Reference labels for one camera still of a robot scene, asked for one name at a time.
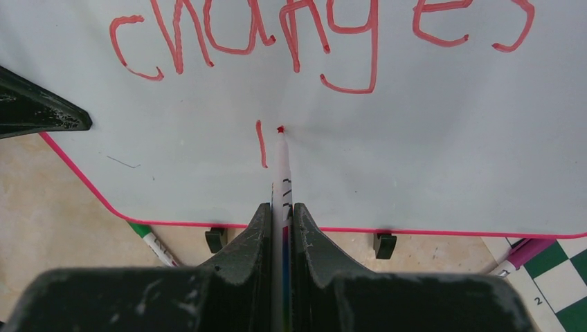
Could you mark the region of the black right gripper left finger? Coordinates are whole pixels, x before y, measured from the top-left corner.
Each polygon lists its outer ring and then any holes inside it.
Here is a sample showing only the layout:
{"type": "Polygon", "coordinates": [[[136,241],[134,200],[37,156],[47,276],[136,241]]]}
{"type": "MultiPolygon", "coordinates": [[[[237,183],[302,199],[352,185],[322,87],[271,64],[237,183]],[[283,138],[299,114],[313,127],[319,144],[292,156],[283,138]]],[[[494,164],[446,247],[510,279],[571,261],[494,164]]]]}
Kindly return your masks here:
{"type": "Polygon", "coordinates": [[[39,275],[6,331],[269,331],[271,208],[198,266],[58,268],[39,275]]]}

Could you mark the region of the red marker pen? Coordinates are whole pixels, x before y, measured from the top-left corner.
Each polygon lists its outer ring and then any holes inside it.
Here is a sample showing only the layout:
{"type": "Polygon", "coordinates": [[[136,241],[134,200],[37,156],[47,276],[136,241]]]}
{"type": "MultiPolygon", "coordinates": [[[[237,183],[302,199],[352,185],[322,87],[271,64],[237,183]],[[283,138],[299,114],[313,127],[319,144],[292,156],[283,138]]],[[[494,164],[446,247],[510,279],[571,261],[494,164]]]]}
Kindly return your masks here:
{"type": "Polygon", "coordinates": [[[291,330],[291,246],[290,227],[293,210],[289,148],[285,127],[277,128],[275,150],[276,177],[271,201],[271,330],[291,330]]]}

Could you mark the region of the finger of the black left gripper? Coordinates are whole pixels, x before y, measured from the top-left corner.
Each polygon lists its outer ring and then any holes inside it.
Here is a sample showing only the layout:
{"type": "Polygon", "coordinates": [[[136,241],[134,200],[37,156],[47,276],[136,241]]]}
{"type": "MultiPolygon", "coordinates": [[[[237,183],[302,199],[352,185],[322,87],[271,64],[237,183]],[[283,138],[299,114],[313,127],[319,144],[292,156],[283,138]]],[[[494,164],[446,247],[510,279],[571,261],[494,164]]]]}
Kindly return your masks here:
{"type": "Polygon", "coordinates": [[[1,68],[1,138],[46,131],[88,131],[93,122],[77,105],[1,68]]]}

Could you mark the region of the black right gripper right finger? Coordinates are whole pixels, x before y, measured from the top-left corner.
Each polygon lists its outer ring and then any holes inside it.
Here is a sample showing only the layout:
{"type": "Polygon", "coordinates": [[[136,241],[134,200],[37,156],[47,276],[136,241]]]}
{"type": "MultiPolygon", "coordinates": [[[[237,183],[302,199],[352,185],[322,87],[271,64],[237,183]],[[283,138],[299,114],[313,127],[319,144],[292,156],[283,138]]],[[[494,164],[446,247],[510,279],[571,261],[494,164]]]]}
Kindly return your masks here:
{"type": "Polygon", "coordinates": [[[532,331],[518,293],[498,277],[376,273],[343,252],[306,205],[293,208],[295,331],[532,331]]]}

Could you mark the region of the pink-framed whiteboard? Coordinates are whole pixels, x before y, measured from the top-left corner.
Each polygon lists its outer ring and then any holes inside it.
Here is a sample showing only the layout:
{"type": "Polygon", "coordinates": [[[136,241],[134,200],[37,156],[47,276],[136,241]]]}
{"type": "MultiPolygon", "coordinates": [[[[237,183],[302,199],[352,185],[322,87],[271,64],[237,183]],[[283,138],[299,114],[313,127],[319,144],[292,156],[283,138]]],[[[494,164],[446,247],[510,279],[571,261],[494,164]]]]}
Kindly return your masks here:
{"type": "Polygon", "coordinates": [[[130,221],[244,225],[284,127],[324,230],[586,235],[585,1],[2,1],[1,65],[130,221]]]}

